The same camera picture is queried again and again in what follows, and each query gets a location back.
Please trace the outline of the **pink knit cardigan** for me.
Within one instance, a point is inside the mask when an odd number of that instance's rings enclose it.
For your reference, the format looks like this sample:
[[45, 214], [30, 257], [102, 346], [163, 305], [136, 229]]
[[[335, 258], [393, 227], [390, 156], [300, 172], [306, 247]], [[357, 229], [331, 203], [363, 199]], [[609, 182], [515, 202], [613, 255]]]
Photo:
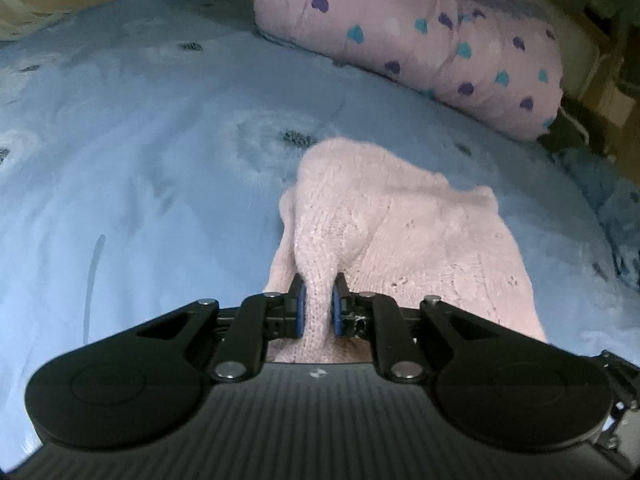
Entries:
[[268, 359], [369, 361], [368, 345], [337, 337], [331, 296], [337, 275], [355, 292], [378, 292], [415, 308], [427, 295], [510, 330], [544, 339], [520, 248], [487, 186], [458, 191], [377, 145], [343, 138], [306, 151], [280, 199], [283, 234], [267, 289], [300, 276], [305, 328], [279, 339]]

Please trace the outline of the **blue dandelion pillow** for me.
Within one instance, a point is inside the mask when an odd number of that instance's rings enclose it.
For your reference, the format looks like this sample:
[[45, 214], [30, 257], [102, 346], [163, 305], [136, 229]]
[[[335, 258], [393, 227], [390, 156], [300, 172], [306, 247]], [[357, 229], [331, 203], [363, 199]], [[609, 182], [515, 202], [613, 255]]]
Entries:
[[639, 291], [639, 188], [612, 162], [585, 148], [551, 155], [575, 181], [610, 243], [617, 277]]

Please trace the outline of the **pink heart-print rolled quilt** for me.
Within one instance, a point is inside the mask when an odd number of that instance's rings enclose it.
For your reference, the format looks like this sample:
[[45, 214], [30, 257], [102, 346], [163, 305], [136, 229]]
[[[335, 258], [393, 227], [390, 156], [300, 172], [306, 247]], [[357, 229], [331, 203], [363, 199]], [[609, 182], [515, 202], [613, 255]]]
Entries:
[[561, 50], [522, 0], [255, 0], [256, 23], [287, 44], [375, 72], [535, 140], [563, 96]]

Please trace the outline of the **black white-trimmed garment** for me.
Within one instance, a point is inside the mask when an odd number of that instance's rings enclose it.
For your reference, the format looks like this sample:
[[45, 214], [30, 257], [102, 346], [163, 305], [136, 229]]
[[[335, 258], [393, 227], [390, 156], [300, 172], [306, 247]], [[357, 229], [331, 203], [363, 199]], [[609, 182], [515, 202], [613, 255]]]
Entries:
[[611, 123], [581, 102], [563, 96], [558, 114], [537, 142], [549, 153], [567, 148], [588, 148], [598, 156], [614, 157], [606, 134]]

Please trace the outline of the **blue dandelion bed sheet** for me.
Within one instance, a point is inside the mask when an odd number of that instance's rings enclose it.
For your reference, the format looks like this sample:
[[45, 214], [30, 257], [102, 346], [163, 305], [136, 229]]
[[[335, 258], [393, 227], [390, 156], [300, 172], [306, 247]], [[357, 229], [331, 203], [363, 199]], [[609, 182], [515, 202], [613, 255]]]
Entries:
[[26, 382], [60, 354], [266, 284], [306, 148], [370, 141], [487, 185], [551, 341], [639, 357], [639, 296], [575, 181], [382, 77], [260, 36], [245, 0], [119, 0], [1, 48], [1, 466], [38, 448]]

